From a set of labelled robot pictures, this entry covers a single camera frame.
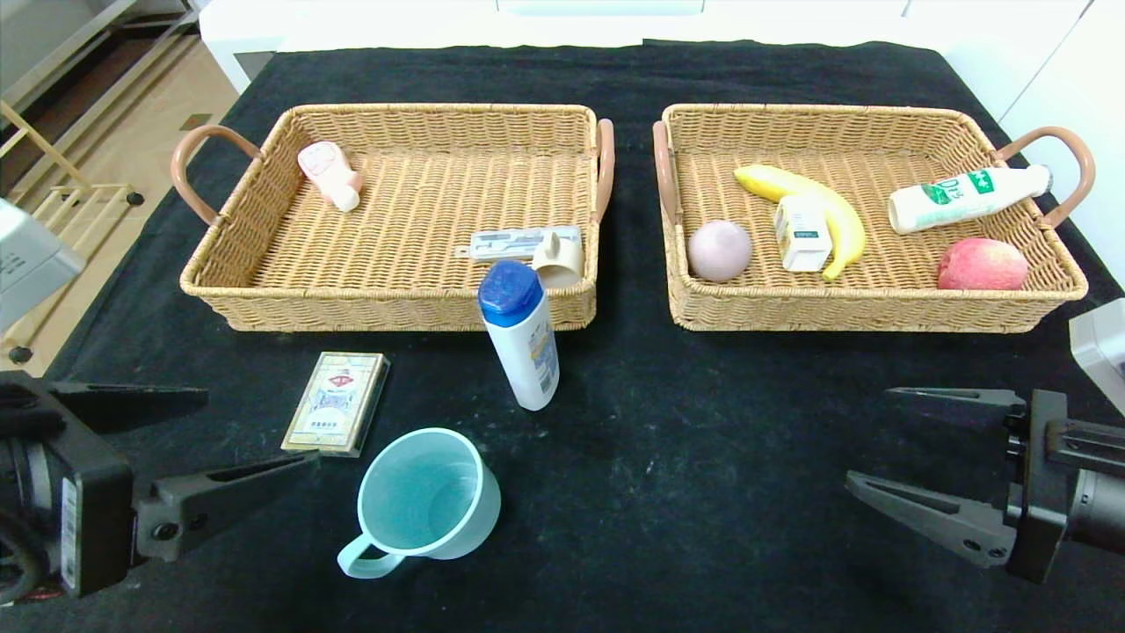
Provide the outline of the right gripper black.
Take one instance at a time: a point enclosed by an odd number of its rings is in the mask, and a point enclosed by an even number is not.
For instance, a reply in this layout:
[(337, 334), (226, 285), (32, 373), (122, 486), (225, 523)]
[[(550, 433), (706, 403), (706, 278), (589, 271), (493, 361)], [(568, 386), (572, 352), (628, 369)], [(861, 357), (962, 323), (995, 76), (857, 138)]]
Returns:
[(846, 489), (904, 528), (973, 566), (1005, 566), (1042, 584), (1068, 542), (1124, 553), (1122, 428), (1069, 416), (1065, 394), (1036, 389), (1027, 403), (1009, 389), (897, 386), (884, 396), (904, 412), (956, 426), (1026, 422), (1020, 476), (1008, 517), (987, 501), (848, 471)]

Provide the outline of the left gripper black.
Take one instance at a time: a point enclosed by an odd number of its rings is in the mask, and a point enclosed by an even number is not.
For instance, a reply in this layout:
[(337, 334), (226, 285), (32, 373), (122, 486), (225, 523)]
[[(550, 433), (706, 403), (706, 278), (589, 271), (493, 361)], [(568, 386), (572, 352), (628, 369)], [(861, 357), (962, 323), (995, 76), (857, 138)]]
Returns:
[(3, 602), (81, 597), (130, 563), (174, 562), (297, 488), (320, 453), (158, 478), (105, 438), (200, 412), (207, 389), (52, 382), (3, 372)]

